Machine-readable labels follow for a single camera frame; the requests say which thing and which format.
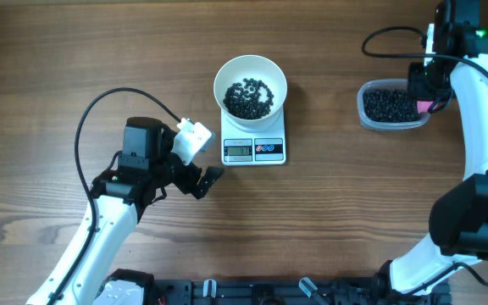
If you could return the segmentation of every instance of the wood grain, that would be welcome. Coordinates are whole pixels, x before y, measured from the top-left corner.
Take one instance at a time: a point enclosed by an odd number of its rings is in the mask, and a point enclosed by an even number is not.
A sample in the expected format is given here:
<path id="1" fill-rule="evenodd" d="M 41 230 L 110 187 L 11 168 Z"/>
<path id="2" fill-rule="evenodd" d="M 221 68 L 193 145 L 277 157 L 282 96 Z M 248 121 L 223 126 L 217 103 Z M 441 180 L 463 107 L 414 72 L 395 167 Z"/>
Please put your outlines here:
<path id="1" fill-rule="evenodd" d="M 0 0 L 0 6 L 106 4 L 106 3 L 199 3 L 229 2 L 230 0 Z"/>
<path id="2" fill-rule="evenodd" d="M 418 130 L 364 130 L 359 87 L 406 77 L 408 62 L 365 58 L 359 49 L 381 27 L 424 29 L 434 7 L 417 0 L 0 7 L 0 304 L 24 303 L 46 279 L 86 209 L 72 148 L 86 105 L 107 89 L 133 86 L 219 133 L 215 74 L 247 53 L 273 59 L 289 81 L 288 163 L 227 168 L 201 201 L 170 187 L 112 269 L 159 279 L 330 278 L 372 275 L 404 254 L 426 234 L 435 199 L 461 180 L 459 113 L 453 106 Z M 488 26 L 488 2 L 482 20 Z M 419 51 L 404 33 L 371 47 Z M 174 126 L 144 98 L 107 97 L 81 139 L 88 180 L 121 148 L 133 115 Z M 216 147 L 197 164 L 221 165 Z M 480 271 L 488 275 L 488 263 Z M 453 290 L 455 304 L 488 303 L 488 289 L 464 272 Z"/>

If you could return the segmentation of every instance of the robotic arm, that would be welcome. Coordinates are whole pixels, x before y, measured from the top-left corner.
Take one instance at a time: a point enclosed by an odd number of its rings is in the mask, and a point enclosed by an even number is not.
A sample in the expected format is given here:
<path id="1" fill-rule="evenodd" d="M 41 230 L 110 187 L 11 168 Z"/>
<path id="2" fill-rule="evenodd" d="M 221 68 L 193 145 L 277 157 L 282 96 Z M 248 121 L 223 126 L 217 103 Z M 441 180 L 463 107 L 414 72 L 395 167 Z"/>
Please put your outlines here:
<path id="1" fill-rule="evenodd" d="M 429 28 L 427 48 L 469 60 L 488 73 L 488 30 L 480 29 L 479 5 L 475 0 L 441 3 Z M 408 98 L 432 102 L 429 111 L 434 113 L 453 95 L 463 122 L 463 183 L 433 206 L 430 233 L 409 253 L 382 266 L 376 275 L 383 283 L 379 298 L 427 295 L 458 268 L 473 272 L 469 265 L 488 260 L 488 78 L 468 63 L 449 58 L 410 64 Z"/>
<path id="2" fill-rule="evenodd" d="M 176 133 L 158 119 L 127 120 L 123 149 L 114 155 L 118 159 L 118 168 L 112 170 L 111 164 L 91 183 L 97 227 L 91 227 L 92 210 L 88 206 L 58 265 L 27 304 L 45 305 L 53 299 L 54 291 L 85 245 L 89 230 L 95 230 L 96 234 L 55 299 L 58 304 L 94 303 L 116 253 L 127 236 L 135 231 L 146 207 L 166 197 L 165 186 L 174 183 L 182 193 L 191 193 L 196 199 L 207 194 L 224 170 L 208 167 L 201 177 L 202 171 L 192 159 L 214 140 L 214 134 L 188 119 L 183 119 L 178 127 L 180 132 Z M 161 190 L 160 197 L 156 197 L 157 189 Z M 142 304 L 142 298 L 141 293 L 130 294 L 133 303 Z"/>

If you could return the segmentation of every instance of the black beans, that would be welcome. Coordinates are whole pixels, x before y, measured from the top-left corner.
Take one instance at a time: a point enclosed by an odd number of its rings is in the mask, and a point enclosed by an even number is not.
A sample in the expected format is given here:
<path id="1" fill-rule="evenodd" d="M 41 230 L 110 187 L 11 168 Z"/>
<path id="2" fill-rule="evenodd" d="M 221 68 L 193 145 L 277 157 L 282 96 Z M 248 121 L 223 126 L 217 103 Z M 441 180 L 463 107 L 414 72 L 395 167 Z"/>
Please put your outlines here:
<path id="1" fill-rule="evenodd" d="M 227 89 L 224 105 L 229 113 L 241 119 L 261 119 L 270 114 L 270 106 L 274 106 L 274 94 L 262 80 L 244 79 L 242 83 L 234 83 Z M 260 102 L 260 87 L 267 92 L 267 100 Z"/>
<path id="2" fill-rule="evenodd" d="M 376 122 L 401 123 L 419 120 L 417 103 L 409 102 L 406 91 L 368 89 L 363 94 L 364 112 Z"/>

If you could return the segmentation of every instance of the transparent container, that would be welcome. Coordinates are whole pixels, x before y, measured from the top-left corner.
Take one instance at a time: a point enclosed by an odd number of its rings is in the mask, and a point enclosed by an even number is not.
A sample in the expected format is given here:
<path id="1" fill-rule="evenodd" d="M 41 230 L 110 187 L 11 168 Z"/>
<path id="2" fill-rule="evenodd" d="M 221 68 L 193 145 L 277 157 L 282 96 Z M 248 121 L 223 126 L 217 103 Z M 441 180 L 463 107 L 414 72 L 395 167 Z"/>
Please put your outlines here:
<path id="1" fill-rule="evenodd" d="M 406 130 L 420 127 L 428 122 L 430 119 L 429 113 L 419 114 L 419 120 L 413 122 L 386 123 L 374 121 L 364 112 L 363 94 L 368 89 L 401 89 L 405 91 L 407 84 L 408 81 L 404 79 L 372 80 L 364 84 L 357 93 L 357 109 L 361 118 L 361 126 L 369 130 L 377 131 Z"/>

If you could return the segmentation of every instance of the digital kitchen scale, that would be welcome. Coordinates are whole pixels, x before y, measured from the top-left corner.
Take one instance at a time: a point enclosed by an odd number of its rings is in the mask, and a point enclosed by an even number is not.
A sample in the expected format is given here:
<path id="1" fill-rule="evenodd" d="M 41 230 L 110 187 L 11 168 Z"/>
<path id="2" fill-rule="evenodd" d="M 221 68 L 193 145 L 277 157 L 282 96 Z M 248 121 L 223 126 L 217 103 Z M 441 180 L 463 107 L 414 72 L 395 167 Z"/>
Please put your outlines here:
<path id="1" fill-rule="evenodd" d="M 250 128 L 221 112 L 221 162 L 229 166 L 273 165 L 286 162 L 284 109 L 266 128 Z"/>

